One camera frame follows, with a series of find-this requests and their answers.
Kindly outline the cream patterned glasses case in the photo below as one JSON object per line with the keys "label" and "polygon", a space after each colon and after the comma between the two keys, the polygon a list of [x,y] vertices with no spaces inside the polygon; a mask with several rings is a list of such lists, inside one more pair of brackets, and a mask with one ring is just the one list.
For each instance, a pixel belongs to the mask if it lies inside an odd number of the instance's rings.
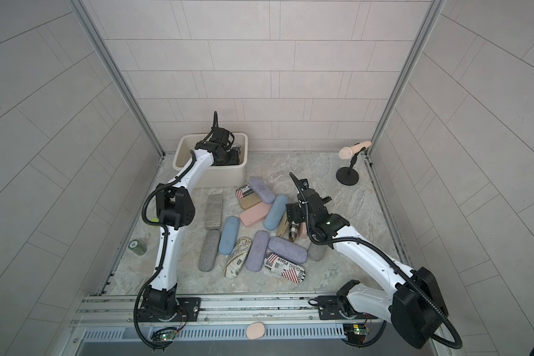
{"label": "cream patterned glasses case", "polygon": [[225,277],[233,279],[240,274],[251,247],[252,240],[249,237],[241,237],[237,240],[234,250],[225,265]]}

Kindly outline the grey rectangular fabric case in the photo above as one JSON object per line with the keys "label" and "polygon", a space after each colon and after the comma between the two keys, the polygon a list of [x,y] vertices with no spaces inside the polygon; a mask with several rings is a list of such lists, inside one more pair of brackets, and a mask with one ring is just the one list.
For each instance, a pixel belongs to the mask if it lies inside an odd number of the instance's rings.
{"label": "grey rectangular fabric case", "polygon": [[223,196],[221,194],[211,194],[206,202],[204,215],[204,227],[206,230],[220,229],[223,218]]}

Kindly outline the blue oval case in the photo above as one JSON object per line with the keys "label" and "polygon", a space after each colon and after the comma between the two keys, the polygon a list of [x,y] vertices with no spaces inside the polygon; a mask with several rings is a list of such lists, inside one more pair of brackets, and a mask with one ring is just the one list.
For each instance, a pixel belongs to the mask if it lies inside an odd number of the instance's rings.
{"label": "blue oval case", "polygon": [[237,242],[237,236],[240,228],[240,219],[235,216],[230,216],[226,219],[218,247],[218,252],[221,255],[229,256]]}

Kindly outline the dark grey oval case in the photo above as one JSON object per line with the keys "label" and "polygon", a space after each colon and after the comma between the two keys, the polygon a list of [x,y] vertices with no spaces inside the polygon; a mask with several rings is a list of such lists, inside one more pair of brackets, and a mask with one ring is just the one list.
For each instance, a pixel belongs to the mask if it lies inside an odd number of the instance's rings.
{"label": "dark grey oval case", "polygon": [[219,230],[212,229],[207,231],[198,262],[200,271],[209,272],[214,268],[220,239],[221,232]]}

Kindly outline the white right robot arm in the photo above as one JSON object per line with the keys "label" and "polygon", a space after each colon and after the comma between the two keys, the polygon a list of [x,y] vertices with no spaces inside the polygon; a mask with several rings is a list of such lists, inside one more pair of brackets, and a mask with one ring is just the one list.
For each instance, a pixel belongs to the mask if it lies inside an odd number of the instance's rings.
{"label": "white right robot arm", "polygon": [[326,209],[330,197],[321,197],[305,179],[297,180],[300,212],[312,243],[329,246],[360,266],[381,287],[370,297],[360,284],[346,292],[347,311],[368,313],[387,323],[412,347],[420,349],[433,340],[451,349],[463,341],[448,318],[435,276],[426,268],[414,270],[398,262],[364,238],[348,220]]}

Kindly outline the newspaper print case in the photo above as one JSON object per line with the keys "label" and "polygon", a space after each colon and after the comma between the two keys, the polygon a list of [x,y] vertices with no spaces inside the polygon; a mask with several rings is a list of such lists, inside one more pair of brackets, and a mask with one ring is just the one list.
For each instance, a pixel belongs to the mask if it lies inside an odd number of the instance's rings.
{"label": "newspaper print case", "polygon": [[235,166],[241,163],[241,147],[239,145],[233,145],[231,147],[231,158]]}

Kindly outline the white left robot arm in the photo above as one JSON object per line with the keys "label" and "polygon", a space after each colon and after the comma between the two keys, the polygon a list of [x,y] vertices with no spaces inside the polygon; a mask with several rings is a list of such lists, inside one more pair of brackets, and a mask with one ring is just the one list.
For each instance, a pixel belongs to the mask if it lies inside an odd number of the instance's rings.
{"label": "white left robot arm", "polygon": [[179,309],[176,298],[177,264],[185,230],[196,209],[191,198],[200,178],[212,166],[236,166],[240,152],[232,148],[235,136],[213,127],[190,151],[191,157],[166,184],[159,184],[142,206],[142,221],[160,228],[160,242],[154,274],[143,284],[134,304],[134,319],[170,320]]}

